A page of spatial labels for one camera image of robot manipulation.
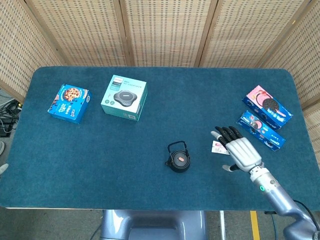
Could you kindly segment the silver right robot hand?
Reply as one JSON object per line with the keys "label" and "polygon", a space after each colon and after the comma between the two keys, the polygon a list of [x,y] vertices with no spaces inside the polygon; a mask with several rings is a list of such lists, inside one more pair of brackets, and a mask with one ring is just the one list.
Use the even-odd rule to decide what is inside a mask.
{"label": "silver right robot hand", "polygon": [[249,173],[253,168],[264,167],[262,157],[251,144],[251,142],[241,135],[234,127],[215,127],[216,131],[211,131],[211,135],[216,138],[228,151],[234,160],[233,165],[223,165],[222,168],[228,172],[241,170]]}

